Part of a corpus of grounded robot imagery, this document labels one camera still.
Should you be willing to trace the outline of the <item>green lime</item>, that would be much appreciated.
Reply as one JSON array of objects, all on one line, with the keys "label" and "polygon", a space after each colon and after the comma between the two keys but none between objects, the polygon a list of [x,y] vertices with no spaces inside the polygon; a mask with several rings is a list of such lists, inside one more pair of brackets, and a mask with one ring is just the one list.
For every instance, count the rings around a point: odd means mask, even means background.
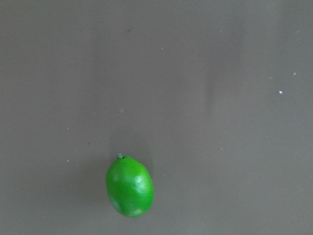
[{"label": "green lime", "polygon": [[106,189],[120,214],[138,218],[154,201],[154,185],[147,168],[130,156],[118,154],[106,173]]}]

